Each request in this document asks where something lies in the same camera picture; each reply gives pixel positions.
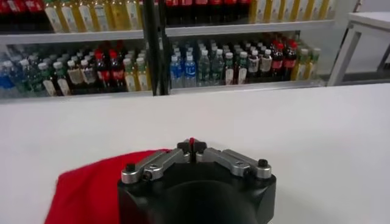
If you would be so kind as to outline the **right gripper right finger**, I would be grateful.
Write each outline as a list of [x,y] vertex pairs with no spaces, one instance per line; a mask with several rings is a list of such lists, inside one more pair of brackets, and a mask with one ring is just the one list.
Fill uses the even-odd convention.
[[193,152],[198,163],[217,163],[236,177],[251,175],[258,179],[269,179],[272,167],[266,159],[254,160],[231,149],[216,150],[205,142],[193,139]]

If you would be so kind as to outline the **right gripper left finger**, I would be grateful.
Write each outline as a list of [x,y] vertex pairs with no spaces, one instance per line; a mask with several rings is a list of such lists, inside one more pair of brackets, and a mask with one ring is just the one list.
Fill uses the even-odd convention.
[[140,181],[154,181],[163,177],[164,172],[174,164],[191,161],[193,139],[179,142],[173,150],[159,150],[140,162],[128,163],[121,171],[121,182],[135,184]]

